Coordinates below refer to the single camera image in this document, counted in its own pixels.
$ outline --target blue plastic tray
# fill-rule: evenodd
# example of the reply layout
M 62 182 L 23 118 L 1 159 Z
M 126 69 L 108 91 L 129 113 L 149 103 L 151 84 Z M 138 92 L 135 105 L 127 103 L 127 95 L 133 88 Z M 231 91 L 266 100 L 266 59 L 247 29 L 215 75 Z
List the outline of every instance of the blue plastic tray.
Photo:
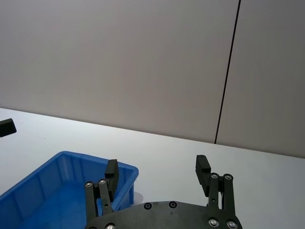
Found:
M 84 184 L 104 178 L 108 160 L 60 152 L 0 196 L 0 229 L 84 229 Z M 133 204 L 139 170 L 119 164 L 119 184 L 112 208 Z M 97 202 L 102 212 L 100 199 Z

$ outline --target black block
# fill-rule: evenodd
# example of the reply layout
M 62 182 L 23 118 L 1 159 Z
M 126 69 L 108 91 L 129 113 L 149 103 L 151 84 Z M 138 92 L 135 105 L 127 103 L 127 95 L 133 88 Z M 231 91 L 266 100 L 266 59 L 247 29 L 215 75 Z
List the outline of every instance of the black block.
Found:
M 17 132 L 17 130 L 14 121 L 11 118 L 0 121 L 0 137 L 11 135 L 15 132 Z

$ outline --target bolt head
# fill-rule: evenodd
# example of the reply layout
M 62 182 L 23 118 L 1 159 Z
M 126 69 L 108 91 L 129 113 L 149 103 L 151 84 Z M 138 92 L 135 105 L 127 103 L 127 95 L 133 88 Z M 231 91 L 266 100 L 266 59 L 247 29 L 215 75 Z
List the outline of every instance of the bolt head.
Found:
M 210 219 L 209 224 L 214 228 L 219 226 L 219 222 L 216 219 Z
M 105 183 L 106 183 L 106 180 L 104 180 L 104 179 L 99 181 L 99 184 L 100 184 L 100 185 L 103 185 L 103 184 L 105 184 Z
M 108 224 L 105 229 L 115 229 L 115 226 L 113 224 Z
M 237 228 L 237 224 L 233 221 L 228 221 L 227 225 L 230 229 L 236 229 Z
M 227 180 L 232 180 L 232 176 L 231 175 L 225 175 L 224 178 L 226 178 Z

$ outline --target white tabletop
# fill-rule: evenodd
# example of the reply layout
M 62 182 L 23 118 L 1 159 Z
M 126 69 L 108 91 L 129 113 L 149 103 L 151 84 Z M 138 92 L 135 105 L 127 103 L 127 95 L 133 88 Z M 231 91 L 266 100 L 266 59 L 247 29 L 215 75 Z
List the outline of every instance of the white tabletop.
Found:
M 206 205 L 195 173 L 196 155 L 204 154 L 212 172 L 234 176 L 236 215 L 244 229 L 304 228 L 305 159 L 0 108 L 0 120 L 8 118 L 17 133 L 0 138 L 0 194 L 68 150 L 138 167 L 136 204 Z

